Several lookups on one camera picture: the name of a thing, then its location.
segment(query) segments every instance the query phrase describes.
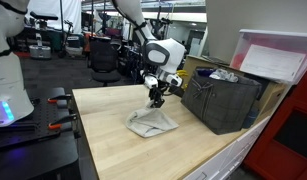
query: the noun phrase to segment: black storage bin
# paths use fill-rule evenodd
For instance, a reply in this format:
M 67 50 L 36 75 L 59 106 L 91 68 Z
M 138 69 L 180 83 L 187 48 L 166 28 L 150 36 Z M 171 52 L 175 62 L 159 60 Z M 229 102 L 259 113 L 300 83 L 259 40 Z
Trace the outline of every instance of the black storage bin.
M 181 100 L 187 109 L 218 135 L 241 130 L 261 90 L 261 84 L 257 81 L 235 76 L 238 77 L 236 83 L 200 76 L 195 70 Z

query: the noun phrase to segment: gray towel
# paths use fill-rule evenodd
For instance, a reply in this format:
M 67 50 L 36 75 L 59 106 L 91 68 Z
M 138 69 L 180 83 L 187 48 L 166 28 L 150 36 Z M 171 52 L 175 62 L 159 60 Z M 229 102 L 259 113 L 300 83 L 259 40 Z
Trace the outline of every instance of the gray towel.
M 157 108 L 143 108 L 134 111 L 126 120 L 126 127 L 142 137 L 151 137 L 179 125 Z

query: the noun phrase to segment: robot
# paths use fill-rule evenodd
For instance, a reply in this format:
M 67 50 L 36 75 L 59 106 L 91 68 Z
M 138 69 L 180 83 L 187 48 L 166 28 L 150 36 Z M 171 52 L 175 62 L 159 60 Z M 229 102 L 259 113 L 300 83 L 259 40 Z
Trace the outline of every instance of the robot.
M 23 30 L 28 3 L 29 0 L 0 0 L 0 127 L 12 124 L 34 109 L 24 89 L 19 58 L 6 42 L 6 37 Z
M 146 26 L 140 0 L 111 0 L 120 14 L 129 20 L 141 41 L 145 62 L 158 66 L 155 74 L 142 71 L 145 85 L 150 89 L 150 108 L 160 108 L 169 85 L 180 86 L 182 79 L 176 75 L 185 48 L 173 39 L 158 41 Z M 19 58 L 14 55 L 6 37 L 23 30 L 24 15 L 29 0 L 0 0 L 0 127 L 8 126 L 29 115 L 34 108 L 23 84 Z
M 144 61 L 150 65 L 158 66 L 155 74 L 146 69 L 141 71 L 144 84 L 150 89 L 150 108 L 160 108 L 163 103 L 164 92 L 169 85 L 181 86 L 182 79 L 176 74 L 181 63 L 185 48 L 173 39 L 157 40 L 150 32 L 141 11 L 140 0 L 111 0 L 115 9 L 132 25 L 141 41 Z

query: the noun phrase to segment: desk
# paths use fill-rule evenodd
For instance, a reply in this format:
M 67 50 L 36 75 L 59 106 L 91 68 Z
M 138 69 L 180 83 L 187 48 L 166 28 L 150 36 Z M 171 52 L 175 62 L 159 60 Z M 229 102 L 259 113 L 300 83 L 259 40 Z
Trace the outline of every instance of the desk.
M 73 90 L 94 164 L 105 179 L 182 179 L 247 130 L 215 135 L 181 103 L 165 97 L 161 110 L 179 128 L 144 139 L 125 126 L 148 101 L 143 85 Z

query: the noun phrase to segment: chair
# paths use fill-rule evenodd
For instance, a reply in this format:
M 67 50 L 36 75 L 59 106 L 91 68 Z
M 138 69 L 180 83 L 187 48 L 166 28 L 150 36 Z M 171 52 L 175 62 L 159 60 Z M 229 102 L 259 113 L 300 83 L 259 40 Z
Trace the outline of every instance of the chair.
M 117 60 L 118 52 L 109 41 L 90 42 L 90 56 L 87 64 L 94 71 L 91 73 L 92 79 L 104 83 L 103 87 L 121 79 L 121 75 L 117 72 Z

